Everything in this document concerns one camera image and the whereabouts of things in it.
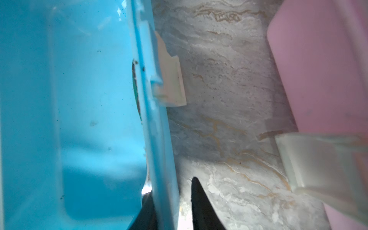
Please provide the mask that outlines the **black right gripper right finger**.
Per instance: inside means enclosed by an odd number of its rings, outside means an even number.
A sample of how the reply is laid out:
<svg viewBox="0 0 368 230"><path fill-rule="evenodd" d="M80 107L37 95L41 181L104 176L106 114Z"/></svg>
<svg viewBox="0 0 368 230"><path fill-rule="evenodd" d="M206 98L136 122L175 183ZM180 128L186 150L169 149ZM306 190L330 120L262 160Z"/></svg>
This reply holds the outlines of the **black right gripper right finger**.
<svg viewBox="0 0 368 230"><path fill-rule="evenodd" d="M194 230L226 230L197 177L192 179L191 202Z"/></svg>

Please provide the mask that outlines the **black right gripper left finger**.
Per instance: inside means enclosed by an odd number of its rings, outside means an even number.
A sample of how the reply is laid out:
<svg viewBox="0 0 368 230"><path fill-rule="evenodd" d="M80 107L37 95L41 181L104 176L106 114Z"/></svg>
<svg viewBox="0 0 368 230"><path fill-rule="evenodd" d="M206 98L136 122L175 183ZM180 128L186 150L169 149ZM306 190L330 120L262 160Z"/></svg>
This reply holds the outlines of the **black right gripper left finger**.
<svg viewBox="0 0 368 230"><path fill-rule="evenodd" d="M128 228L129 230L158 230L157 215L151 193L142 199L142 208Z"/></svg>

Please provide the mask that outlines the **turquoise back toolbox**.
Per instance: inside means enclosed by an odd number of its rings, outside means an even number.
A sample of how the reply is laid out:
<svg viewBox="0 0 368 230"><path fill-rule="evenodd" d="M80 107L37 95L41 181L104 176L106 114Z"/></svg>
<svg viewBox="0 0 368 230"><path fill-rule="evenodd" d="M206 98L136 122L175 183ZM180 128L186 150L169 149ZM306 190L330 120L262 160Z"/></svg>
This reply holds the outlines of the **turquoise back toolbox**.
<svg viewBox="0 0 368 230"><path fill-rule="evenodd" d="M160 230L179 191L151 1L1 1L1 229Z"/></svg>

